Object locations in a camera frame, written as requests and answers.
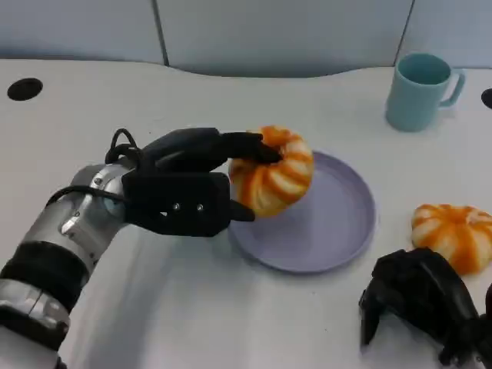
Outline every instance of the table surface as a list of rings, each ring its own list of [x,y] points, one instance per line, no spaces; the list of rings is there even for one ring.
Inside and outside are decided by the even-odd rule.
[[[30,101],[0,94],[0,263],[48,197],[102,162],[116,128],[140,145],[183,127],[243,131],[284,125],[358,171],[377,202],[367,252],[315,277],[246,261],[227,232],[176,238],[128,227],[111,244],[72,313],[61,355],[71,369],[434,368],[436,347],[394,317],[359,348],[357,303],[376,260],[411,246],[423,203],[492,211],[492,111],[480,101],[492,71],[467,71],[455,109],[417,134],[383,118],[392,68],[309,79],[219,78],[157,65],[0,61],[0,89],[36,77]],[[480,312],[492,267],[465,278]]]

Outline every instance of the gray wall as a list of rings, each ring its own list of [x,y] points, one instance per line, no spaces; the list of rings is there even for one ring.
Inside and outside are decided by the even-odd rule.
[[[491,0],[415,0],[400,55],[426,51],[457,67],[492,67]]]
[[[171,66],[326,75],[393,65],[411,0],[158,0]]]
[[[491,19],[491,0],[2,0],[0,58],[299,77],[428,51],[491,68]]]
[[[147,0],[1,0],[0,56],[163,62]]]

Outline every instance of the black round grommet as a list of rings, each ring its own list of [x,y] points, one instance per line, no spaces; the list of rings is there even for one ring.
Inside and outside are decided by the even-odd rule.
[[[492,88],[484,91],[484,93],[482,94],[482,102],[485,104],[485,106],[492,109]]]
[[[43,89],[43,83],[37,78],[23,78],[14,82],[7,90],[7,96],[15,101],[35,98]]]

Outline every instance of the orange and white bun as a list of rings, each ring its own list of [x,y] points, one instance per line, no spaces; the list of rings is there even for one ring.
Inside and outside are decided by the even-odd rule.
[[[477,273],[492,259],[492,217],[471,206],[421,205],[412,242],[441,254],[458,274]]]
[[[276,148],[282,160],[266,165],[234,159],[229,177],[239,202],[258,217],[270,217],[304,196],[313,178],[314,160],[300,135],[274,125],[263,127],[260,133],[263,143]]]

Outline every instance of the robotic arm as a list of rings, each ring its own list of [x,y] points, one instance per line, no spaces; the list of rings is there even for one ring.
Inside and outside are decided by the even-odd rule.
[[[442,346],[441,365],[461,366],[474,357],[492,368],[492,288],[479,315],[465,284],[438,253],[399,250],[377,260],[362,294],[361,344],[369,345],[380,317],[392,313]]]
[[[117,145],[119,135],[129,143]],[[159,234],[211,237],[254,213],[210,173],[228,158],[276,162],[252,133],[173,131],[139,149],[115,133],[103,165],[81,169],[55,193],[0,272],[0,367],[63,368],[58,349],[82,288],[127,224]]]

